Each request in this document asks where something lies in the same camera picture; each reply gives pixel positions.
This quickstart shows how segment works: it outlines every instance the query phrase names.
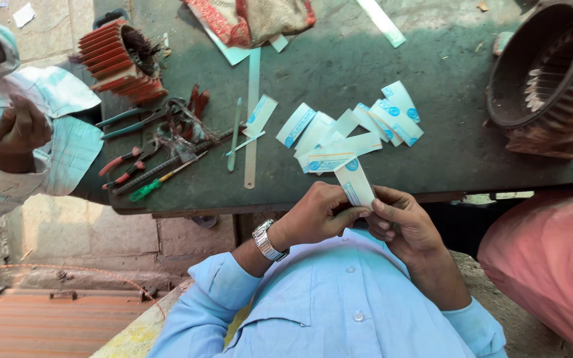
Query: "metal ruler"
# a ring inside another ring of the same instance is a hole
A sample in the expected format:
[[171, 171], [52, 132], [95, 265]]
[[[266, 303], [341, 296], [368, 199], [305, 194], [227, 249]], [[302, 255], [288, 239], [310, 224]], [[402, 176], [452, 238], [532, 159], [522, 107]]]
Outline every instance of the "metal ruler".
[[[260, 100], [260, 47], [249, 54], [249, 93], [247, 97], [247, 120]], [[250, 142], [244, 151], [244, 187], [255, 188], [255, 158], [258, 141]]]

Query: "shirt button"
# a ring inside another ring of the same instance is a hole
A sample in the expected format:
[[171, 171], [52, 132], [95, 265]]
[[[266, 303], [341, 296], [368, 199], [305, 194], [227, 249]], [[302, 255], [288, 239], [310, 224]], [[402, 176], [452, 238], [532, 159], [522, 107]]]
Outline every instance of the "shirt button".
[[364, 321], [364, 314], [359, 311], [355, 312], [355, 314], [353, 315], [353, 320], [355, 320], [356, 322]]

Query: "orange string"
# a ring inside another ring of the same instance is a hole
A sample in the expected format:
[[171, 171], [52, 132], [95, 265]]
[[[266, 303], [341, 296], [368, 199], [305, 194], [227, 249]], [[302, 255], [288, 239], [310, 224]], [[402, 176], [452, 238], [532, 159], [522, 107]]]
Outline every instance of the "orange string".
[[32, 267], [32, 266], [37, 266], [37, 267], [42, 267], [42, 268], [66, 268], [66, 269], [81, 269], [84, 271], [96, 271], [96, 272], [101, 272], [104, 274], [108, 274], [118, 280], [127, 282], [129, 284], [131, 284], [132, 286], [136, 287], [140, 292], [142, 292], [145, 296], [147, 296], [147, 298], [151, 299], [152, 301], [154, 301], [154, 304], [156, 306], [158, 306], [160, 313], [163, 315], [163, 320], [165, 320], [165, 312], [163, 312], [163, 308], [159, 305], [158, 302], [156, 302], [156, 300], [154, 299], [154, 297], [152, 297], [150, 294], [147, 293], [147, 291], [145, 289], [143, 289], [142, 287], [140, 287], [136, 282], [132, 281], [132, 280], [128, 280], [126, 278], [123, 278], [121, 276], [118, 276], [117, 274], [113, 274], [112, 272], [109, 271], [104, 271], [101, 269], [91, 269], [91, 268], [79, 268], [76, 266], [58, 266], [58, 265], [41, 265], [41, 264], [13, 264], [13, 265], [1, 265], [0, 269], [2, 268], [13, 268], [13, 267]]

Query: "workbench surface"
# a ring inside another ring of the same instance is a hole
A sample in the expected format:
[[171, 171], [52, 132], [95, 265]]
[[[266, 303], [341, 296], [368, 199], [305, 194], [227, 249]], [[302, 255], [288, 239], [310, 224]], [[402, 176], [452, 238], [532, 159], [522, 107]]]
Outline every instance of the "workbench surface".
[[[413, 98], [425, 134], [412, 147], [384, 143], [383, 150], [361, 156], [372, 184], [412, 194], [572, 184], [573, 160], [513, 153], [505, 149], [507, 138], [501, 131], [482, 127], [488, 119], [484, 90], [496, 61], [493, 40], [502, 31], [516, 30], [531, 5], [526, 0], [488, 1], [489, 12], [482, 13], [477, 2], [378, 0], [408, 39], [393, 48], [354, 0], [312, 0], [318, 19], [313, 28], [288, 36], [282, 53], [262, 47], [260, 95], [279, 104], [265, 126], [267, 134], [257, 143], [255, 188], [244, 188], [244, 149], [237, 152], [234, 173], [227, 171], [224, 153], [230, 142], [225, 142], [144, 200], [131, 203], [123, 195], [112, 199], [113, 207], [125, 214], [179, 211], [175, 215], [288, 209], [316, 180], [338, 181], [332, 173], [302, 173], [293, 158], [295, 151], [275, 139], [287, 118], [306, 102], [337, 119], [358, 102], [370, 106], [383, 97], [381, 88], [397, 80]], [[211, 92], [205, 124], [218, 131], [231, 128], [238, 97], [243, 98], [243, 116], [247, 112], [249, 58], [231, 66], [187, 6], [177, 0], [132, 4], [134, 27], [154, 40], [169, 34], [172, 53], [160, 62], [166, 67], [163, 80], [170, 95], [189, 98], [192, 86], [200, 84], [201, 90]], [[98, 1], [95, 6], [101, 15], [122, 7], [123, 1]], [[130, 109], [110, 93], [100, 96], [104, 118]], [[155, 127], [107, 141], [107, 160], [148, 142]], [[353, 135], [362, 133], [365, 130], [358, 127]], [[167, 153], [159, 151], [147, 168], [165, 159]], [[125, 168], [119, 167], [111, 179]]]

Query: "pliers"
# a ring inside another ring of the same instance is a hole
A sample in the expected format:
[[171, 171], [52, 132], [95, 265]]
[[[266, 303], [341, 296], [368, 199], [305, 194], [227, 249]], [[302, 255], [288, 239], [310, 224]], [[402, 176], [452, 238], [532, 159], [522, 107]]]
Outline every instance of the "pliers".
[[[102, 121], [102, 122], [96, 124], [96, 127], [101, 128], [102, 126], [105, 126], [105, 125], [110, 124], [110, 123], [114, 123], [114, 122], [116, 122], [116, 121], [118, 121], [118, 120], [121, 120], [121, 119], [123, 119], [123, 118], [128, 118], [128, 117], [130, 117], [130, 116], [137, 115], [137, 114], [140, 114], [140, 113], [145, 113], [145, 112], [148, 112], [148, 111], [149, 111], [149, 110], [146, 110], [146, 109], [144, 109], [144, 108], [136, 108], [136, 109], [134, 109], [134, 110], [128, 110], [128, 111], [126, 111], [126, 112], [124, 112], [124, 113], [121, 113], [121, 114], [117, 115], [116, 117], [112, 117], [112, 118], [110, 118], [110, 119], [108, 119], [108, 120], [104, 120], [104, 121]], [[108, 139], [110, 139], [110, 138], [114, 138], [114, 137], [119, 136], [119, 135], [121, 135], [121, 134], [125, 134], [125, 133], [130, 133], [130, 132], [133, 132], [133, 131], [137, 131], [137, 130], [139, 130], [140, 128], [143, 128], [147, 123], [150, 123], [151, 121], [156, 120], [156, 119], [158, 119], [158, 118], [165, 117], [166, 115], [167, 115], [167, 112], [164, 111], [164, 110], [161, 110], [161, 109], [154, 110], [154, 113], [152, 113], [152, 115], [150, 115], [149, 117], [145, 118], [144, 120], [142, 120], [142, 121], [140, 121], [140, 122], [138, 122], [138, 123], [135, 123], [135, 124], [133, 124], [133, 125], [131, 125], [131, 126], [129, 126], [129, 127], [125, 127], [125, 128], [123, 128], [123, 129], [119, 129], [119, 130], [117, 130], [116, 132], [112, 132], [112, 133], [105, 134], [103, 137], [100, 137], [100, 138], [101, 138], [101, 140], [108, 140]]]
[[122, 155], [111, 162], [107, 163], [103, 169], [99, 172], [100, 176], [106, 175], [107, 172], [112, 169], [113, 167], [117, 166], [119, 163], [126, 161], [127, 159], [131, 159], [140, 155], [136, 163], [131, 166], [128, 170], [126, 170], [125, 174], [121, 175], [118, 179], [113, 182], [107, 183], [103, 185], [103, 189], [111, 188], [116, 184], [122, 184], [124, 181], [129, 179], [129, 177], [137, 170], [137, 169], [145, 169], [145, 160], [151, 157], [156, 151], [159, 149], [159, 144], [156, 141], [148, 142], [144, 145], [141, 149], [138, 147], [134, 147], [131, 152]]

